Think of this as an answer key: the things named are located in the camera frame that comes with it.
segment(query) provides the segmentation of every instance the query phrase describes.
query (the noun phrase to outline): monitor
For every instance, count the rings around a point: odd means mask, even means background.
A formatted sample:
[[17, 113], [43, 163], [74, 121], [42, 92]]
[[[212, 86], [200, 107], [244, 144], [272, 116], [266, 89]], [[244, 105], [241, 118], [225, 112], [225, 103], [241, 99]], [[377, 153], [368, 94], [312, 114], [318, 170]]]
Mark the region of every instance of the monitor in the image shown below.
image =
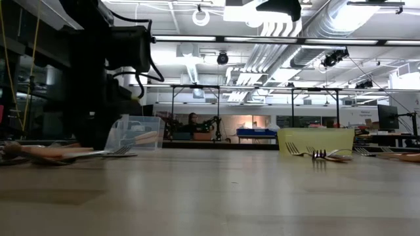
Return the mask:
[[378, 105], [379, 128], [385, 130], [399, 129], [398, 108], [394, 106]]

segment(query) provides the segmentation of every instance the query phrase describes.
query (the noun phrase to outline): ceiling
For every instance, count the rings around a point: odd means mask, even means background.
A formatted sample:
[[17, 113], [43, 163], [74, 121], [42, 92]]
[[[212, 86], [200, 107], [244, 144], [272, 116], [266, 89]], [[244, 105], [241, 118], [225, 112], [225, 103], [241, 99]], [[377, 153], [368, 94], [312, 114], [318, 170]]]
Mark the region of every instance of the ceiling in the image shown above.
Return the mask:
[[[15, 0], [30, 12], [36, 12], [36, 2], [34, 0]], [[312, 0], [313, 6], [302, 11], [303, 25], [317, 13], [327, 0]], [[70, 17], [66, 15], [57, 0], [42, 0], [43, 8], [41, 18], [46, 23], [61, 28], [64, 24], [80, 28]], [[150, 18], [153, 20], [153, 34], [170, 35], [259, 35], [263, 27], [250, 28], [244, 22], [225, 22], [223, 17], [224, 0], [213, 1], [213, 6], [202, 5], [202, 9], [212, 10], [210, 21], [206, 26], [197, 26], [193, 23], [192, 13], [196, 9], [195, 5], [178, 5], [162, 3], [118, 3], [117, 0], [103, 0], [106, 6], [112, 11], [128, 18]], [[394, 8], [382, 8], [374, 14], [362, 27], [358, 28], [350, 37], [363, 38], [401, 38], [418, 39], [420, 38], [420, 1], [403, 0], [406, 3], [402, 14], [395, 14]], [[116, 26], [133, 26], [134, 23], [115, 20]], [[177, 64], [175, 60], [176, 48], [178, 43], [158, 43], [152, 45], [152, 58], [157, 64], [158, 69], [165, 77], [181, 77], [187, 74], [184, 64]], [[202, 58], [202, 63], [197, 64], [199, 74], [225, 75], [230, 66], [243, 66], [251, 55], [254, 45], [250, 44], [218, 44], [200, 43], [198, 44]], [[218, 66], [216, 59], [219, 51], [226, 51], [229, 55], [229, 64]], [[349, 80], [358, 78], [364, 73], [372, 72], [373, 79], [381, 86], [388, 85], [388, 72], [396, 69], [390, 66], [400, 66], [404, 60], [420, 61], [420, 48], [390, 48], [390, 47], [349, 47], [350, 57], [363, 70], [356, 67], [355, 63], [349, 59], [339, 63], [335, 68], [331, 68], [325, 73], [319, 70], [320, 60], [314, 61], [310, 69], [302, 70], [297, 76], [303, 87], [313, 87], [325, 85], [328, 81], [329, 86], [336, 87], [345, 85]]]

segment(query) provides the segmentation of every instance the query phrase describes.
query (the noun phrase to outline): transparent plastic bin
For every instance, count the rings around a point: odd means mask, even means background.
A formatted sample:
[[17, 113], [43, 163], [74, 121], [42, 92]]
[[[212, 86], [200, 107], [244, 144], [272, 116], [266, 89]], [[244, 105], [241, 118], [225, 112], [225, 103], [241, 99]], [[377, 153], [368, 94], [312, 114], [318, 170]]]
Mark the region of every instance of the transparent plastic bin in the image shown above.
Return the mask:
[[135, 151], [155, 151], [162, 148], [165, 122], [159, 117], [123, 115], [110, 130], [105, 150], [131, 146]]

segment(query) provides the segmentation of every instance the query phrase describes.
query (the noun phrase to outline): yellow plastic bin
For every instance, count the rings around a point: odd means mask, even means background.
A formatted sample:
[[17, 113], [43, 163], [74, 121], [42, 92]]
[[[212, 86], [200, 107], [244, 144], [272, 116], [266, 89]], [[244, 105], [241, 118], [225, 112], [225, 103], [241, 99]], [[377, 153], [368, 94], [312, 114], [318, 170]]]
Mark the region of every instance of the yellow plastic bin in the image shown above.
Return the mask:
[[[281, 155], [291, 152], [310, 153], [310, 150], [326, 150], [353, 148], [354, 129], [352, 128], [283, 128], [277, 133]], [[351, 151], [340, 154], [351, 155]]]

